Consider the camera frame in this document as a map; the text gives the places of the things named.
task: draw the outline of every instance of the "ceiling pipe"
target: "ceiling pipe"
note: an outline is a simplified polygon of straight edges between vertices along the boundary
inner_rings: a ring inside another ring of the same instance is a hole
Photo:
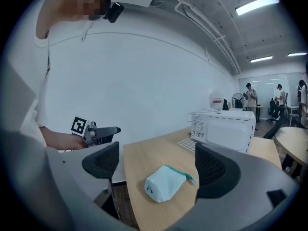
[[[213,40],[213,42],[215,42],[215,41],[217,41],[217,40],[219,40],[219,39],[222,39],[222,38],[224,38],[224,37],[226,37],[226,35],[223,35],[223,36],[221,36],[221,37],[219,37],[219,38]]]
[[[235,21],[233,20],[233,17],[232,17],[232,15],[231,15],[231,13],[227,10],[227,8],[225,7],[225,5],[223,5],[223,3],[222,3],[220,0],[217,0],[217,1],[218,1],[218,2],[220,3],[220,5],[224,8],[224,10],[226,11],[227,15],[230,17],[231,21],[233,22],[233,25],[234,25],[234,27],[235,27],[235,29],[236,29],[236,31],[237,31],[237,33],[238,33],[240,39],[241,39],[241,42],[242,42],[242,46],[243,46],[243,48],[244,48],[244,51],[246,51],[246,46],[245,46],[245,44],[244,44],[242,35],[241,35],[239,29],[237,28],[237,25],[236,25]]]
[[[199,27],[203,27],[202,29],[207,33],[207,35],[209,36],[209,34],[211,35],[210,37],[212,38],[212,40],[216,40],[217,38],[222,37],[223,35],[219,32],[219,30],[204,16],[204,14],[200,13],[198,10],[196,10],[190,2],[187,2],[186,0],[176,0],[179,2],[179,4],[176,6],[175,11],[178,13],[181,13],[183,16],[187,17],[185,14],[183,14],[182,12],[180,12],[178,10],[178,7],[181,4],[186,5],[192,12],[194,12],[197,16],[199,16],[200,18],[202,18],[202,20],[204,20],[209,26],[210,28],[218,35],[218,37],[216,37],[215,35],[213,35],[212,32],[210,32],[210,30],[202,23],[202,26],[199,25]],[[225,44],[226,48],[224,46],[221,45],[220,41],[217,40],[215,41],[215,43],[217,45],[220,46],[220,49],[223,51],[224,55],[228,55],[227,59],[229,60],[229,62],[232,64],[233,68],[235,69],[236,73],[240,73],[241,72],[241,68],[231,50],[231,48],[229,47],[228,43],[226,42],[225,38],[221,38],[221,41]]]
[[[199,26],[203,31],[205,31],[207,33],[207,35],[213,41],[215,40],[215,35],[210,30],[208,30],[208,28],[206,28],[206,26],[200,20],[195,18],[192,14],[190,14],[189,19],[191,19],[197,26]],[[218,48],[222,51],[222,53],[225,55],[225,57],[229,60],[230,64],[235,69],[236,73],[238,73],[238,69],[236,68],[236,63],[234,62],[234,60],[230,56],[229,52],[224,48],[224,46],[221,44],[221,42],[215,41],[215,43],[218,46]]]

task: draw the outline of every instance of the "standing person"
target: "standing person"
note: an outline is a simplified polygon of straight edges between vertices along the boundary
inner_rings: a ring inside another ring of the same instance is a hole
[[[111,0],[39,0],[14,28],[2,56],[5,76],[0,82],[3,100],[1,124],[58,150],[86,147],[81,136],[46,127],[45,93],[51,64],[49,31],[60,21],[97,19],[106,14]]]
[[[246,94],[244,93],[244,97],[247,100],[247,111],[252,111],[254,114],[256,114],[257,99],[258,99],[257,92],[251,87],[250,83],[247,83],[246,87],[248,91],[246,92]]]
[[[307,84],[305,81],[300,80],[299,81],[299,86],[302,88],[301,92],[301,100],[300,100],[300,113],[301,113],[301,118],[300,118],[300,123],[308,128],[308,88]]]
[[[285,106],[284,106],[285,92],[282,89],[282,85],[281,84],[278,84],[277,89],[279,89],[279,92],[280,92],[280,96],[277,98],[277,100],[279,101],[278,112],[280,112],[280,115],[284,115],[284,110],[285,110]]]

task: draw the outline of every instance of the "ceiling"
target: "ceiling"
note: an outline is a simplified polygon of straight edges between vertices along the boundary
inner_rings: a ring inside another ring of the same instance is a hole
[[[188,0],[225,36],[241,70],[292,62],[307,56],[287,57],[308,50],[307,45],[284,7],[278,3],[238,16],[236,8],[255,0]],[[250,63],[266,56],[272,60]]]

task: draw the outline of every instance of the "white wall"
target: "white wall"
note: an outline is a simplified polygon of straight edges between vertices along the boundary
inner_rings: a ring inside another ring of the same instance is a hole
[[[120,127],[113,182],[125,180],[124,144],[189,126],[186,115],[209,108],[216,88],[226,99],[234,94],[230,65],[199,28],[164,11],[148,11],[125,10],[115,24],[95,22],[84,42],[84,22],[50,32],[49,128],[70,132],[75,115],[99,127]]]

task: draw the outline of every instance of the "white fabric pouch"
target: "white fabric pouch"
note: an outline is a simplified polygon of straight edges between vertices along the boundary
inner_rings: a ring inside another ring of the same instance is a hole
[[[161,203],[170,200],[187,179],[197,184],[193,176],[165,165],[146,179],[144,190],[150,198]]]

